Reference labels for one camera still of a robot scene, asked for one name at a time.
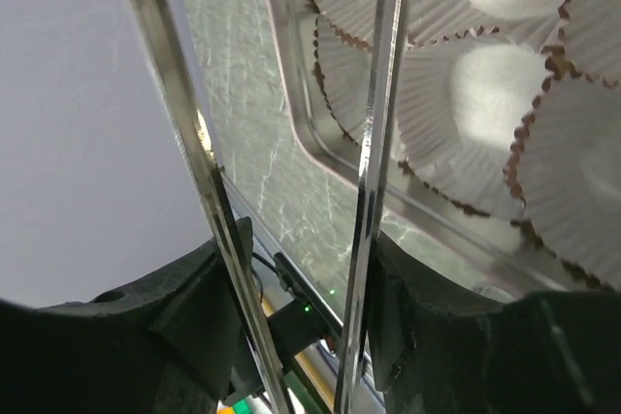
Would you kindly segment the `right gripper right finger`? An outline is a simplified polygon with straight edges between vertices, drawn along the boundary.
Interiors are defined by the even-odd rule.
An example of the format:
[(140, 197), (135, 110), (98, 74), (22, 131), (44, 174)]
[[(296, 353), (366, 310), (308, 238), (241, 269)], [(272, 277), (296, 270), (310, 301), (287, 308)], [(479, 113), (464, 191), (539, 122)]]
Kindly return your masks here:
[(616, 413), (620, 297), (535, 292), (499, 303), (376, 245), (369, 297), (376, 387), (391, 413)]

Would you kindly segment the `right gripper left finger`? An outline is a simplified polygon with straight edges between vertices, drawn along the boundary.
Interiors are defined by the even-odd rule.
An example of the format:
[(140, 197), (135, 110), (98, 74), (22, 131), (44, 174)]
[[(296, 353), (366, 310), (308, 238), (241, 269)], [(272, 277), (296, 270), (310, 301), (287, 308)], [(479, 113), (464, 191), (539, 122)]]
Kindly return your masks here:
[(212, 413), (242, 337), (214, 240), (87, 303), (1, 305), (5, 413)]

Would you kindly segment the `metal tongs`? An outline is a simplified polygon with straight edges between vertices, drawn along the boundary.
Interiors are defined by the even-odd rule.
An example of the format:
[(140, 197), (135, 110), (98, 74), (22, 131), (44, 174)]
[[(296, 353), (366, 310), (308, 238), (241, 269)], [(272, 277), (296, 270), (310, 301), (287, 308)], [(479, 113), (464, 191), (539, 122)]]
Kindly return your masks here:
[[(259, 375), (277, 413), (293, 404), (282, 364), (259, 301), (245, 251), (233, 219), (212, 136), (196, 96), (168, 0), (131, 0), (150, 72), (157, 84), (174, 137), (194, 181), (202, 210), (215, 236), (243, 312), (250, 349)], [(405, 50), (408, 0), (376, 0), (373, 60), (358, 169), (356, 221), (351, 248), (340, 368), (334, 408), (353, 406), (358, 367), (367, 331), (369, 267), (375, 254), (392, 141), (392, 118), (398, 75)]]

